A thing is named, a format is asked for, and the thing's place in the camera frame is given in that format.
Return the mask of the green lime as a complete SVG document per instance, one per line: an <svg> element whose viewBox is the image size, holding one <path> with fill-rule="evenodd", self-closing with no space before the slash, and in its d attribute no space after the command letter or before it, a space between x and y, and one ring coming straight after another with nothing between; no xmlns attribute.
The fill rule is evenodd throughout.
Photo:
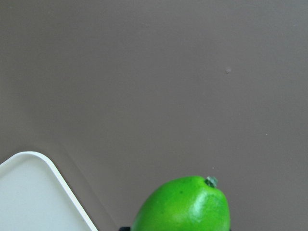
<svg viewBox="0 0 308 231"><path fill-rule="evenodd" d="M215 177L171 180L142 204L133 231L229 231L230 210Z"/></svg>

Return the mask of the white rabbit tray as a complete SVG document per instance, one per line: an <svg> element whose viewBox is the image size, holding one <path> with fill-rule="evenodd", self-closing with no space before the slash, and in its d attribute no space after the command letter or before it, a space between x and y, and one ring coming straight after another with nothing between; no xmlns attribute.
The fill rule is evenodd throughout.
<svg viewBox="0 0 308 231"><path fill-rule="evenodd" d="M0 165L2 231L95 231L96 226L45 155L26 151Z"/></svg>

